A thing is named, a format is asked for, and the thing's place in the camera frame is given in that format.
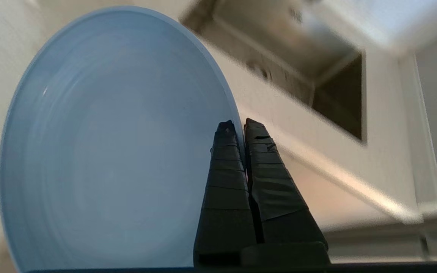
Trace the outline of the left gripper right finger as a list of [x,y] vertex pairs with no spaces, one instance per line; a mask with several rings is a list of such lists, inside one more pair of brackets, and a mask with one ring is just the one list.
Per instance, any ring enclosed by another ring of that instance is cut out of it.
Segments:
[[265,126],[247,119],[244,137],[257,243],[242,250],[242,264],[330,265],[328,243]]

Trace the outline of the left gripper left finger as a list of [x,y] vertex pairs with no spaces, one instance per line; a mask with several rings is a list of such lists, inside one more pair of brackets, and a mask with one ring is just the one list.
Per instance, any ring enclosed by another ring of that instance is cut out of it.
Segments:
[[237,267],[242,252],[257,243],[246,175],[235,126],[220,122],[193,248],[196,267]]

